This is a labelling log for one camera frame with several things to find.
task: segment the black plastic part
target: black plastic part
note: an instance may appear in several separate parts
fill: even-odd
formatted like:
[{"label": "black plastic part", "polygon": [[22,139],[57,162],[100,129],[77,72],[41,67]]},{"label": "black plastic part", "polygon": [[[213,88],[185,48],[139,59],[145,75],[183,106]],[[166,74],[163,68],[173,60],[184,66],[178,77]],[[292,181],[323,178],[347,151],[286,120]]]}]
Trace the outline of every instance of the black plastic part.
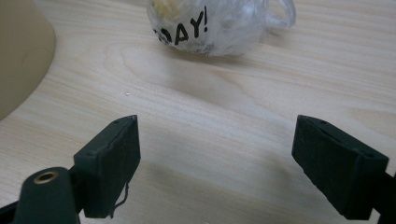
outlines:
[{"label": "black plastic part", "polygon": [[375,210],[381,214],[378,224],[396,223],[396,179],[385,174],[375,199]]},{"label": "black plastic part", "polygon": [[78,178],[75,166],[70,168],[69,175],[73,189],[73,197],[76,204],[76,213],[79,214],[88,200],[87,186],[84,179]]},{"label": "black plastic part", "polygon": [[18,202],[15,202],[0,208],[0,224],[12,223],[17,211],[17,205]]},{"label": "black plastic part", "polygon": [[86,217],[107,217],[140,162],[137,116],[117,119],[74,156],[77,179],[85,180]]},{"label": "black plastic part", "polygon": [[54,167],[27,178],[13,223],[79,223],[67,170]]},{"label": "black plastic part", "polygon": [[388,157],[324,120],[301,115],[292,156],[341,215],[370,217]]}]

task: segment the clear plastic bag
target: clear plastic bag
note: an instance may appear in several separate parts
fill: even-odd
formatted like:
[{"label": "clear plastic bag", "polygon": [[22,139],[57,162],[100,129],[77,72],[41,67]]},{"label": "clear plastic bag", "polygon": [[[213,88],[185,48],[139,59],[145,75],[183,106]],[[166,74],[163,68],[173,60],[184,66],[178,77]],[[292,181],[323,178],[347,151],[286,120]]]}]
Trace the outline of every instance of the clear plastic bag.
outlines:
[{"label": "clear plastic bag", "polygon": [[166,45],[209,56],[242,54],[254,49],[266,27],[295,23],[292,0],[276,0],[286,19],[270,11],[269,1],[148,0],[148,18]]}]

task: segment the brass screw hole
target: brass screw hole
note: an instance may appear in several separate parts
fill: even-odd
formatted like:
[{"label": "brass screw hole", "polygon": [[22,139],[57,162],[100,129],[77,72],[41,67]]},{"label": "brass screw hole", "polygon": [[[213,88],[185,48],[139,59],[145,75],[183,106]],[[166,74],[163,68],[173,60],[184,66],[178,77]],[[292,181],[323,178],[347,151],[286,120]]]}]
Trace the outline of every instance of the brass screw hole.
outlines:
[{"label": "brass screw hole", "polygon": [[54,180],[56,177],[58,177],[58,172],[55,171],[48,171],[44,174],[38,175],[34,182],[35,184],[47,184],[50,181]]}]

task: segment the light wood surface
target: light wood surface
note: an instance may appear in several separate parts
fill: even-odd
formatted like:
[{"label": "light wood surface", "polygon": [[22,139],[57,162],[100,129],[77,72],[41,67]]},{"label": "light wood surface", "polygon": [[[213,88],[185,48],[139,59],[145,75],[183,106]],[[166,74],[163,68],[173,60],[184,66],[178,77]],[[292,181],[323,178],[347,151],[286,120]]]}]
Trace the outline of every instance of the light wood surface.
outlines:
[{"label": "light wood surface", "polygon": [[142,161],[114,219],[82,223],[346,221],[291,153],[297,115],[325,119],[396,171],[396,1],[295,0],[297,23],[241,57],[181,53],[145,0],[36,1],[56,52],[35,92],[0,121],[0,206],[34,172],[136,114]]}]

